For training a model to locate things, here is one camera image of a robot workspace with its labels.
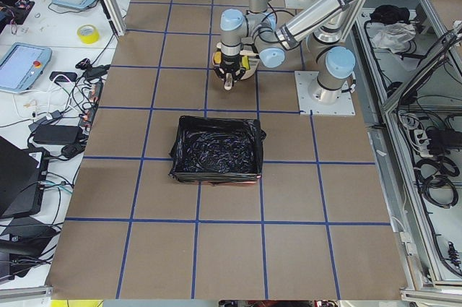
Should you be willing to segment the power strip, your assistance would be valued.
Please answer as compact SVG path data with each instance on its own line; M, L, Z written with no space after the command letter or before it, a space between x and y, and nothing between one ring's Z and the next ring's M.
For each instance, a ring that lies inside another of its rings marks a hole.
M79 126L90 130L97 113L97 109L100 102L100 96L103 91L103 82L98 81L94 83L88 94L88 101L90 106L84 110L84 113L80 116Z

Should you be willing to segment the teach pendant near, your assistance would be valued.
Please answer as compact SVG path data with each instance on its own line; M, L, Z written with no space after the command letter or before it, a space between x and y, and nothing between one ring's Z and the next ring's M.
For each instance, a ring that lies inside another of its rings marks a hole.
M1 91L29 90L51 60L49 47L14 43L1 59Z

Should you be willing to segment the white crumpled cloth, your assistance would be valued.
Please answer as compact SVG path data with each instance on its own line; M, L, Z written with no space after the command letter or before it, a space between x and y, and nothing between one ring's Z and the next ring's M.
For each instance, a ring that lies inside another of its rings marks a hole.
M411 24L395 23L380 28L371 39L373 48L387 49L392 53L403 53L411 47L416 28Z

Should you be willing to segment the beige plastic dustpan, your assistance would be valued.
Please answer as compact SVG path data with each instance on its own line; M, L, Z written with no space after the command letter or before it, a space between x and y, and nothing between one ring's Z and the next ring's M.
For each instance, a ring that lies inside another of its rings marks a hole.
M212 55L212 66L215 74L223 81L224 89L231 90L236 82L252 77L258 67L260 58L253 43L241 45L238 56L229 57L222 52L222 43Z

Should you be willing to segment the black power brick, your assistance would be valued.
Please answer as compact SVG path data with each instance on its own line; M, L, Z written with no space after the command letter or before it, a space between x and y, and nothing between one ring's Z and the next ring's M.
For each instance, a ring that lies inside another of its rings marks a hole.
M36 129L33 141L38 144L65 145L76 143L83 136L79 126L44 125Z

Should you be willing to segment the yellow tape roll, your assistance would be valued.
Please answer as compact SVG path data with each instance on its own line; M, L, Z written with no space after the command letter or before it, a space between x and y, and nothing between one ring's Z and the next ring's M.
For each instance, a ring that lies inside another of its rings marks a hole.
M100 34L94 25L82 25L77 29L77 36L83 44L93 44L99 41Z

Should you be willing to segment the orange-brown bread roll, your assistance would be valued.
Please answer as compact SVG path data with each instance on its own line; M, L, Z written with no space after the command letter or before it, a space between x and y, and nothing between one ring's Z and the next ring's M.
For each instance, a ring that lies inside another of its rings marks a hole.
M214 52L212 60L213 60L214 65L220 65L221 62L222 62L222 53L221 53L221 51Z

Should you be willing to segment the bin with black bag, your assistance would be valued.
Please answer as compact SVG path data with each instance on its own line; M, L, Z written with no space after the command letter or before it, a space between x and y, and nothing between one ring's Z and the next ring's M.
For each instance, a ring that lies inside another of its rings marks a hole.
M170 176L181 183L255 183L265 138L258 119L181 116Z

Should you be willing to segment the black computer box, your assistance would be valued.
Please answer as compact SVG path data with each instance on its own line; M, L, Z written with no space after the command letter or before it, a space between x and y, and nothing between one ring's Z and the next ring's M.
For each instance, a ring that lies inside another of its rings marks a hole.
M1 138L1 218L39 213L50 153L35 147L20 149Z

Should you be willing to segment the yellow sponge piece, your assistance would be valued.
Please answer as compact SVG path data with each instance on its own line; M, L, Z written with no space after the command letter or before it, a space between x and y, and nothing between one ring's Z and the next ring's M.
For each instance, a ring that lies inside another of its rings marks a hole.
M242 65L242 68L244 68L245 70L250 69L250 64L249 64L249 60L247 56L244 56L241 58L241 65Z

